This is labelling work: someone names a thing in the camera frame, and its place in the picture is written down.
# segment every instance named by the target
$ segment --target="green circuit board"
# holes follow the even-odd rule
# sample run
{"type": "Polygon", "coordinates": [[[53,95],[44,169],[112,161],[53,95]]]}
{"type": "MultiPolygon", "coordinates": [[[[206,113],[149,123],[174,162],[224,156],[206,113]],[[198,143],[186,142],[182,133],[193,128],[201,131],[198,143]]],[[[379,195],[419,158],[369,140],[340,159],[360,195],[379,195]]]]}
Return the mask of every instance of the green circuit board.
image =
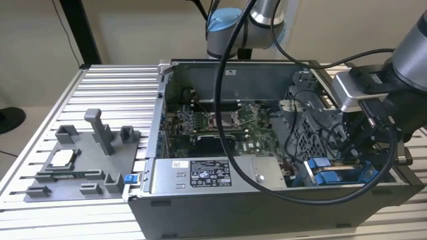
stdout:
{"type": "MultiPolygon", "coordinates": [[[[217,139],[213,112],[190,111],[186,106],[169,115],[169,152],[173,158],[220,157],[224,152],[197,151],[201,138],[217,139]]],[[[260,104],[242,103],[236,111],[221,113],[224,133],[233,143],[233,155],[256,155],[282,159],[282,150],[272,130],[266,110],[260,104]]]]}

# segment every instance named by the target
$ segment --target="beige wall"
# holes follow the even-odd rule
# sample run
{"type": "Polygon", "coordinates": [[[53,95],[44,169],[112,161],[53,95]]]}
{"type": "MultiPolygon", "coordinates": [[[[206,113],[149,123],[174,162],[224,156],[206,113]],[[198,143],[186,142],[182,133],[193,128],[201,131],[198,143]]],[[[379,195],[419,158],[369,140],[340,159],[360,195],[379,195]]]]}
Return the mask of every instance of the beige wall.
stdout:
{"type": "MultiPolygon", "coordinates": [[[[427,0],[300,0],[285,49],[323,63],[376,48],[395,48],[427,9],[427,0]]],[[[379,54],[356,64],[381,63],[379,54]]]]}
{"type": "MultiPolygon", "coordinates": [[[[156,64],[158,59],[206,56],[204,21],[189,1],[82,3],[104,63],[156,64]]],[[[224,0],[221,7],[244,3],[224,0]]],[[[300,59],[329,62],[395,47],[425,8],[427,0],[300,0],[286,49],[300,59]]],[[[273,59],[274,50],[254,50],[253,58],[273,59]]],[[[0,107],[52,105],[76,71],[50,0],[0,0],[0,107]]]]}

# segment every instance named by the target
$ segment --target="circuit board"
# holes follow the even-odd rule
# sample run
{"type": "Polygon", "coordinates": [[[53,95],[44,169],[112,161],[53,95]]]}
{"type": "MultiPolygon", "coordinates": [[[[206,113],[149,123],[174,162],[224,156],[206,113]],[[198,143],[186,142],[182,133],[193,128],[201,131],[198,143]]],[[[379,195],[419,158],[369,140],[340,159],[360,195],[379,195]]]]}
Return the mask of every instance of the circuit board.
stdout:
{"type": "MultiPolygon", "coordinates": [[[[168,112],[166,118],[170,157],[224,156],[213,112],[205,109],[193,111],[189,104],[178,105],[173,112],[168,112]]],[[[221,112],[221,125],[234,156],[256,155],[282,159],[266,109],[260,103],[241,103],[234,111],[221,112]]]]}

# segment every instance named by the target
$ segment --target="power supply label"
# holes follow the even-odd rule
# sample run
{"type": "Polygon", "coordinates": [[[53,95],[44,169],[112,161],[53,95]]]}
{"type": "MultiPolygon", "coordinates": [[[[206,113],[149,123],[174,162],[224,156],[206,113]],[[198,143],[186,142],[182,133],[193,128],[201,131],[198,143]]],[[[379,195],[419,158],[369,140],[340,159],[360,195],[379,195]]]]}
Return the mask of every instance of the power supply label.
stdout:
{"type": "Polygon", "coordinates": [[[189,174],[189,185],[193,188],[232,185],[228,160],[190,161],[189,174]]]}

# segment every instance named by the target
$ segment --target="slotted table surface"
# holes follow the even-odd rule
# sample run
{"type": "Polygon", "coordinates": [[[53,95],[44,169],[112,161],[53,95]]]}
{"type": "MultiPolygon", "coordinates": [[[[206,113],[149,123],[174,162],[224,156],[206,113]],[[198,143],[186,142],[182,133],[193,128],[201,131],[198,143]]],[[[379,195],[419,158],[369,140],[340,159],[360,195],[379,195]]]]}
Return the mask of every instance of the slotted table surface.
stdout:
{"type": "MultiPolygon", "coordinates": [[[[336,72],[348,68],[329,68],[336,72]]],[[[141,132],[133,171],[144,169],[148,133],[157,92],[157,66],[93,65],[80,70],[0,182],[0,239],[145,239],[122,199],[24,202],[32,176],[56,144],[60,125],[89,131],[88,108],[100,108],[112,130],[132,125],[141,132]]],[[[405,144],[413,157],[409,166],[427,184],[427,131],[415,132],[405,144]]],[[[230,237],[232,240],[417,240],[427,239],[427,189],[401,206],[383,208],[357,228],[230,237]]]]}

